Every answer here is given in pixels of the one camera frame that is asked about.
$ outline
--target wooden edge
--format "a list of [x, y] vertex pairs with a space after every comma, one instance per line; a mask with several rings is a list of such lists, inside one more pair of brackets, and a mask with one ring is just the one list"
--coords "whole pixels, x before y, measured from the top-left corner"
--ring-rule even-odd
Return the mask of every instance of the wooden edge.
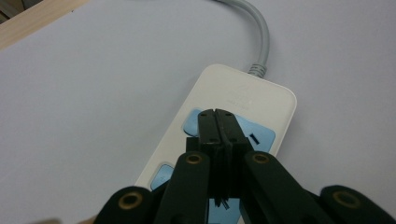
[[43, 0], [0, 24], [0, 50], [56, 21], [89, 0]]

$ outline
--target white tabletop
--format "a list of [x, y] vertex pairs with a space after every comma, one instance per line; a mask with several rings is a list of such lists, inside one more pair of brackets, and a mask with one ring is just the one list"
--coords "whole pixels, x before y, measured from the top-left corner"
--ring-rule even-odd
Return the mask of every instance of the white tabletop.
[[[250, 2], [270, 28], [266, 78], [298, 100], [279, 160], [314, 193], [349, 186], [396, 217], [396, 2]], [[201, 72], [246, 71], [259, 43], [217, 2], [91, 0], [0, 51], [0, 222], [99, 212]]]

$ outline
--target white plastic casing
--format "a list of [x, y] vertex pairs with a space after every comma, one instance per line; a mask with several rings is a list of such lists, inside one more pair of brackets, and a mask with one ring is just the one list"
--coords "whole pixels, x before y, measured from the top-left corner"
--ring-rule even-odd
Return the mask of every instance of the white plastic casing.
[[276, 155], [296, 108], [296, 97], [289, 89], [231, 67], [213, 64], [198, 78], [183, 106], [136, 181], [149, 185], [163, 164], [175, 166], [186, 151], [182, 126], [194, 108], [223, 109], [255, 121], [276, 133], [270, 153]]

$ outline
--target power cord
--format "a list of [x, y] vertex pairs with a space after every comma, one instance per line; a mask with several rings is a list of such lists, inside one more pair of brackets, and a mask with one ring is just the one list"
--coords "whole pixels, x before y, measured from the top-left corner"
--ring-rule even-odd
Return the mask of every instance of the power cord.
[[267, 22], [260, 13], [260, 11], [245, 0], [215, 0], [221, 3], [225, 3], [231, 6], [240, 7], [247, 11], [253, 19], [259, 25], [260, 33], [262, 36], [262, 50], [260, 52], [259, 60], [251, 65], [248, 73], [255, 76], [263, 78], [267, 72], [267, 67], [265, 66], [268, 59], [268, 53], [270, 50], [270, 33], [268, 31]]

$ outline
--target power strip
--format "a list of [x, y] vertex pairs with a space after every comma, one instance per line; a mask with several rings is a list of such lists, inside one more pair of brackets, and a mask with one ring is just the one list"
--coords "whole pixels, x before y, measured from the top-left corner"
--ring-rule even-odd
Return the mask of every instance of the power strip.
[[[295, 95], [285, 87], [225, 65], [210, 65], [198, 78], [135, 184], [155, 189], [170, 177], [177, 158], [186, 151], [186, 137], [196, 134], [196, 115], [201, 110], [219, 108], [234, 113], [253, 147], [276, 155], [296, 105]], [[239, 218], [237, 203], [230, 202], [227, 211], [213, 210], [210, 204], [209, 223], [236, 223], [230, 218]]]

